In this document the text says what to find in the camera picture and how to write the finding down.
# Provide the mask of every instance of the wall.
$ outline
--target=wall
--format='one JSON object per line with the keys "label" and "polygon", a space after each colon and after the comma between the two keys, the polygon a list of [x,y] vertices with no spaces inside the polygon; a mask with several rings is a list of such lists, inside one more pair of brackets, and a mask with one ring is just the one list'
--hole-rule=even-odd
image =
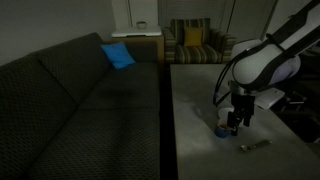
{"label": "wall", "polygon": [[91,32],[110,39],[111,0],[0,0],[0,65]]}
{"label": "wall", "polygon": [[278,0],[267,33],[274,33],[289,20],[289,16],[296,14],[311,0]]}
{"label": "wall", "polygon": [[[129,0],[132,25],[137,21],[146,21],[148,26],[158,26],[157,0]],[[127,0],[112,0],[117,29],[130,27]]]}

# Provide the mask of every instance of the armchair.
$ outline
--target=armchair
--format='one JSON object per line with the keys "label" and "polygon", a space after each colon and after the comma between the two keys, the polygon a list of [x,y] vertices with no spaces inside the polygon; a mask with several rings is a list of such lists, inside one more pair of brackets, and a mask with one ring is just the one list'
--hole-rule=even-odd
{"label": "armchair", "polygon": [[[186,45],[186,27],[202,28],[200,45]],[[165,38],[165,65],[218,64],[230,60],[236,38],[210,28],[210,18],[172,19],[163,29]]]}

